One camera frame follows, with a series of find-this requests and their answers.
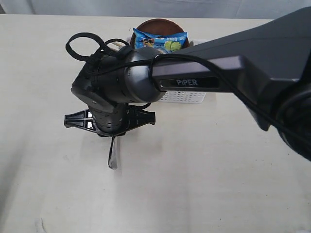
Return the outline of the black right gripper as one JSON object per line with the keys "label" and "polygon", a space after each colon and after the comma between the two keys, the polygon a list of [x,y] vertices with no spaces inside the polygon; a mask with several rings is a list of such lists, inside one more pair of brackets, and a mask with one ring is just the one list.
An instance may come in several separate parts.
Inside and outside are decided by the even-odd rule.
{"label": "black right gripper", "polygon": [[143,106],[123,103],[118,104],[111,113],[88,108],[65,115],[64,126],[86,130],[101,137],[123,136],[130,130],[156,123],[155,112],[145,111],[148,106],[149,103]]}

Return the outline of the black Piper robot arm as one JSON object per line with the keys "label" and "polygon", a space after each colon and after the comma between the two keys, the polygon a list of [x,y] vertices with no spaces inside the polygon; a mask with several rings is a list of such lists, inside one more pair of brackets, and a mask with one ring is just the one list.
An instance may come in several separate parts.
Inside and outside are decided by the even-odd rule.
{"label": "black Piper robot arm", "polygon": [[71,92],[86,110],[64,117],[75,127],[115,138],[155,124],[146,109],[168,91],[233,93],[264,131],[274,126],[282,140],[311,157],[311,9],[305,7],[261,26],[162,54],[125,44],[115,51],[99,45],[90,56],[66,51],[85,64]]}

